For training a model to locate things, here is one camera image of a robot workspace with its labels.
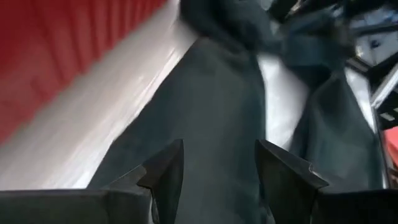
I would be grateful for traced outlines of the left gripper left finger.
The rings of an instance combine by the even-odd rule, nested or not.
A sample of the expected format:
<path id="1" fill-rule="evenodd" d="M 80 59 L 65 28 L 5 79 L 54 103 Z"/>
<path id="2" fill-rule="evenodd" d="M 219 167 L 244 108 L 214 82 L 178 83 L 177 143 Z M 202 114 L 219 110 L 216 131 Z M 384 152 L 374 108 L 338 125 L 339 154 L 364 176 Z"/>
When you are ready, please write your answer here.
<path id="1" fill-rule="evenodd" d="M 100 189 L 0 191 L 0 224 L 174 224 L 184 146 L 169 144 Z"/>

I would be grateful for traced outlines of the red object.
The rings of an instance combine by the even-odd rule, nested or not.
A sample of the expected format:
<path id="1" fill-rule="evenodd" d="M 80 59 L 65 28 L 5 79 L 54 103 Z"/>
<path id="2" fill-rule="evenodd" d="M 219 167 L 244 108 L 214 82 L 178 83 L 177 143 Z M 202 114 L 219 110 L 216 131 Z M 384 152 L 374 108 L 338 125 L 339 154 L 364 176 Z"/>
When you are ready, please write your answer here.
<path id="1" fill-rule="evenodd" d="M 394 175 L 398 177 L 398 126 L 384 131 L 389 157 L 392 160 Z"/>

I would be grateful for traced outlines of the red plastic laundry bin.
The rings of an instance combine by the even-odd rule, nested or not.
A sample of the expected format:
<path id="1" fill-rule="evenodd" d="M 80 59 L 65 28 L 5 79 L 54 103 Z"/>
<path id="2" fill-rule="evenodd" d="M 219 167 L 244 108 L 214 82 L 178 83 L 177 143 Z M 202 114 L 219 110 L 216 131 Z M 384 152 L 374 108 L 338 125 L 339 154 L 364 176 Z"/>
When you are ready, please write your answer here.
<path id="1" fill-rule="evenodd" d="M 167 0 L 0 0 L 0 144 Z"/>

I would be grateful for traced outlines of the dark denim jeans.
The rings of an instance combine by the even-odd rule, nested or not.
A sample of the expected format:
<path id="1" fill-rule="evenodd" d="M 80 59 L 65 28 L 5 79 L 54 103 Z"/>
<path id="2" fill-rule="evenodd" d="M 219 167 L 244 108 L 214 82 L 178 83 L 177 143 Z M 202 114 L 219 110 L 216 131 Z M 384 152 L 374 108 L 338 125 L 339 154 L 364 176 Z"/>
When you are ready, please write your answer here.
<path id="1" fill-rule="evenodd" d="M 379 139 L 361 116 L 344 65 L 351 42 L 329 11 L 270 30 L 253 0 L 181 0 L 200 34 L 139 116 L 107 151 L 90 187 L 109 184 L 177 139 L 184 170 L 174 224 L 265 224 L 256 141 L 266 135 L 265 87 L 257 56 L 276 54 L 310 90 L 288 152 L 317 170 L 382 189 Z"/>

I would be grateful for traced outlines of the black aluminium table frame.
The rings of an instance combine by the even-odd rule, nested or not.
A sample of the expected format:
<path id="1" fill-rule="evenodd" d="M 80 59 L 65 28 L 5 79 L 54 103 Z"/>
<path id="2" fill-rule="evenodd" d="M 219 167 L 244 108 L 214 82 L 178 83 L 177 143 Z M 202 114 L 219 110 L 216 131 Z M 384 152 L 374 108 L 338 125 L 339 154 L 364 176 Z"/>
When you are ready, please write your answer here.
<path id="1" fill-rule="evenodd" d="M 370 107 L 383 130 L 398 126 L 398 21 L 370 24 L 362 19 L 351 28 L 356 55 L 347 61 L 368 81 Z"/>

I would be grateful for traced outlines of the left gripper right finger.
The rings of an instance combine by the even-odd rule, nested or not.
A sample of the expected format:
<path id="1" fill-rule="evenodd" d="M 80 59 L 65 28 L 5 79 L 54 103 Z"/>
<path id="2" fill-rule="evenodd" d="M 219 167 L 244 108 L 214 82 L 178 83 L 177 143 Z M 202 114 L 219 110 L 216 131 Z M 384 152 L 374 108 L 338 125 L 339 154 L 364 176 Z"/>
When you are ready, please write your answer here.
<path id="1" fill-rule="evenodd" d="M 398 190 L 342 179 L 266 141 L 256 141 L 261 190 L 275 224 L 398 224 Z"/>

